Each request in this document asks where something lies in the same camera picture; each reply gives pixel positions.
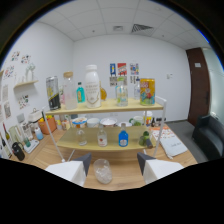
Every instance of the ceiling light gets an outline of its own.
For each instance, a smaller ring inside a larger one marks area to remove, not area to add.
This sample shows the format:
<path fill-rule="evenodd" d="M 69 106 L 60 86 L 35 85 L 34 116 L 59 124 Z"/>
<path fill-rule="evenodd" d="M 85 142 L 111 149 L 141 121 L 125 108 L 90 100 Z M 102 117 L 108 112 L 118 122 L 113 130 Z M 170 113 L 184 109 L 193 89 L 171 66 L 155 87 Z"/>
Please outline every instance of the ceiling light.
<path fill-rule="evenodd" d="M 114 31 L 123 31 L 123 26 L 114 26 L 113 30 Z"/>

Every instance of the glass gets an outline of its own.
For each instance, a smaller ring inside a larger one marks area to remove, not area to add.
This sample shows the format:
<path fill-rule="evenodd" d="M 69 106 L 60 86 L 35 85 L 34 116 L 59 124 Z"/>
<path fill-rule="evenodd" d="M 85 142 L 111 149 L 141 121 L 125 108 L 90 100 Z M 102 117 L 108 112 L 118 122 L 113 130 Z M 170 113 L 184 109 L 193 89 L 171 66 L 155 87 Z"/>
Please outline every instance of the glass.
<path fill-rule="evenodd" d="M 97 180 L 102 184 L 108 184 L 112 180 L 110 163 L 105 159 L 98 159 L 93 163 L 94 172 Z"/>

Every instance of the can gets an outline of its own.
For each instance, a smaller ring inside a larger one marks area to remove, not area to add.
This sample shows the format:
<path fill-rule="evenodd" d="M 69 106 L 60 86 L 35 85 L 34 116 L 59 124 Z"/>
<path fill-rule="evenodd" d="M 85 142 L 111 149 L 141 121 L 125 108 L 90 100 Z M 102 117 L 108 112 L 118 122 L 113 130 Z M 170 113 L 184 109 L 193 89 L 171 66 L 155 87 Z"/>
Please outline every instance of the can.
<path fill-rule="evenodd" d="M 50 110 L 61 108 L 57 76 L 46 79 L 47 96 Z"/>
<path fill-rule="evenodd" d="M 155 104 L 155 79 L 140 79 L 140 104 L 144 106 Z"/>

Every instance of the wooden shelf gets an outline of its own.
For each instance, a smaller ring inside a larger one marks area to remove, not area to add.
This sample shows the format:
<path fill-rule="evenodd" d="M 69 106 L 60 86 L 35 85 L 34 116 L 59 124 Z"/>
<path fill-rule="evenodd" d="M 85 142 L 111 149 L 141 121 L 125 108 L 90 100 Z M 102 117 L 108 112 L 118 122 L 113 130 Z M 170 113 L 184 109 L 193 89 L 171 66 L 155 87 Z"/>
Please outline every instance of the wooden shelf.
<path fill-rule="evenodd" d="M 35 82 L 38 82 L 38 80 L 30 81 L 30 82 L 22 82 L 22 83 L 19 83 L 19 84 L 15 85 L 13 88 L 15 89 L 16 87 L 29 85 L 29 84 L 32 84 L 32 83 L 35 83 Z"/>
<path fill-rule="evenodd" d="M 83 128 L 87 137 L 87 144 L 80 146 L 77 142 L 76 131 L 77 128 L 70 128 L 57 142 L 57 146 L 84 150 L 84 151 L 97 151 L 97 152 L 123 152 L 129 150 L 143 150 L 144 146 L 138 144 L 140 135 L 144 131 L 148 131 L 149 128 L 146 126 L 132 126 L 127 127 L 126 131 L 129 135 L 128 145 L 126 147 L 120 147 L 118 145 L 118 134 L 121 131 L 120 127 L 105 127 L 104 130 L 107 132 L 107 146 L 98 146 L 97 133 L 98 128 Z M 156 140 L 152 137 L 152 144 L 156 146 Z"/>
<path fill-rule="evenodd" d="M 106 99 L 101 102 L 101 107 L 88 108 L 86 103 L 78 103 L 78 107 L 74 110 L 66 110 L 65 105 L 61 104 L 58 110 L 47 111 L 46 115 L 60 114 L 88 114 L 88 113 L 108 113 L 108 112 L 126 112 L 126 111 L 146 111 L 146 110 L 163 110 L 163 106 L 155 103 L 153 106 L 143 106 L 138 100 L 128 98 L 128 106 L 118 107 L 115 99 Z"/>

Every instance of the wall shelf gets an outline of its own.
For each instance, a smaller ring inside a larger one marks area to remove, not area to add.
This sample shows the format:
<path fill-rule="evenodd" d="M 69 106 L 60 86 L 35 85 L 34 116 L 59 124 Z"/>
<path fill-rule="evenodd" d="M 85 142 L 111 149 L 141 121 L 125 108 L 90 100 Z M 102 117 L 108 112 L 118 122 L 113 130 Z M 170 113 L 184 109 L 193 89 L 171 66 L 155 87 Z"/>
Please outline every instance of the wall shelf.
<path fill-rule="evenodd" d="M 32 83 L 35 83 L 35 82 L 38 82 L 38 80 L 30 81 L 30 82 L 22 82 L 22 83 L 19 83 L 19 84 L 15 85 L 13 87 L 13 89 L 15 89 L 16 87 L 19 87 L 19 86 L 29 85 L 29 84 L 32 84 Z"/>

